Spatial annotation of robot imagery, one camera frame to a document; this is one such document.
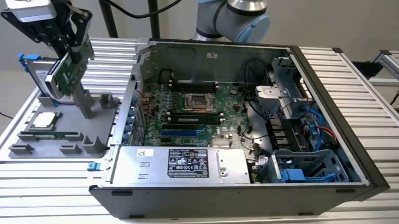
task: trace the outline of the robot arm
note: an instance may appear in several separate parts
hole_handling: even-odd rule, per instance
[[[199,0],[193,40],[256,43],[269,27],[265,0]]]
[[[36,43],[44,42],[58,57],[69,53],[73,63],[81,60],[79,53],[88,39],[92,13],[72,6],[68,0],[5,0],[8,8],[1,17]]]

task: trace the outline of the power supply label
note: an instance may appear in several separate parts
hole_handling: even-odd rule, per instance
[[[209,177],[205,149],[169,149],[168,176],[172,178]]]

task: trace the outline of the motherboard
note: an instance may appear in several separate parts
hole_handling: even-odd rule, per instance
[[[145,146],[251,148],[241,135],[249,121],[237,86],[219,84],[215,93],[169,89],[165,84],[145,86]]]

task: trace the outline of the metal rail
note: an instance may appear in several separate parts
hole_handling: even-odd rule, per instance
[[[108,91],[124,96],[135,60],[135,40],[92,39],[95,60],[83,79],[92,94]],[[364,202],[347,202],[320,216],[243,217],[149,220],[152,223],[311,223],[371,224],[399,222],[399,142],[397,125],[375,96],[364,87],[347,62],[331,49],[301,48],[316,74],[323,78],[347,121],[376,162],[391,189]],[[144,220],[113,218],[88,193],[93,178],[103,172],[87,172],[88,159],[12,160],[6,145],[16,139],[37,107],[30,97],[1,138],[0,150],[0,222],[1,223],[140,223]]]

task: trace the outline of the cpu socket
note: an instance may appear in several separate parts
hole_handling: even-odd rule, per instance
[[[188,112],[216,112],[212,101],[212,94],[185,94],[183,110]]]

